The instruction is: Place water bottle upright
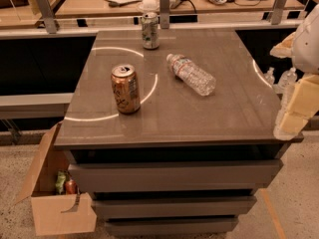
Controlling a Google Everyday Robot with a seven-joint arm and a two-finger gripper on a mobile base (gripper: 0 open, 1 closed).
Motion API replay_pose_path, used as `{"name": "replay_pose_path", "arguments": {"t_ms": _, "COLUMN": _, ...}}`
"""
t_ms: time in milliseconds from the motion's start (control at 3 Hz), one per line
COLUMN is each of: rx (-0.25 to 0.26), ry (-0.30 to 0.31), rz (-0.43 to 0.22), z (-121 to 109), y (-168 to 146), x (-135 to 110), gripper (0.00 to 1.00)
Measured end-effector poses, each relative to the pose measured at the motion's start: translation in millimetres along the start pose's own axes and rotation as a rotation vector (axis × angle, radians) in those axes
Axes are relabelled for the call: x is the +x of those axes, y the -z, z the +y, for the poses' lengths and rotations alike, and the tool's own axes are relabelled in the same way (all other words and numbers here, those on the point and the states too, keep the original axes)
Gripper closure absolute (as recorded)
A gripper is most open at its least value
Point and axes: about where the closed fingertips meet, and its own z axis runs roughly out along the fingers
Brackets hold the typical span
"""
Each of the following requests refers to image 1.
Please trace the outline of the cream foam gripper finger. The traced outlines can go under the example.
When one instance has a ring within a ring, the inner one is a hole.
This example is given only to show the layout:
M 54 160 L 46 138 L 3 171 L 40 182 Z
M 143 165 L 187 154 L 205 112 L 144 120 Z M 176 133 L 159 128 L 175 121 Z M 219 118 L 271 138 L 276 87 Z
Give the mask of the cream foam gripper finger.
M 294 84 L 292 96 L 279 123 L 283 135 L 297 135 L 319 111 L 319 76 L 306 74 Z
M 295 33 L 291 33 L 282 42 L 275 45 L 270 50 L 270 55 L 276 58 L 290 58 L 292 55 L 292 45 L 295 37 Z

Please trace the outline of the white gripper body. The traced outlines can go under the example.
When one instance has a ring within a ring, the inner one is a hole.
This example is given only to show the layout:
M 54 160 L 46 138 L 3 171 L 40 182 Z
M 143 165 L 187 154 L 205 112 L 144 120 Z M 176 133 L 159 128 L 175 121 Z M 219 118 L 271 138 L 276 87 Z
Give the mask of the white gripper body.
M 319 73 L 319 4 L 313 8 L 295 32 L 292 64 L 303 73 Z

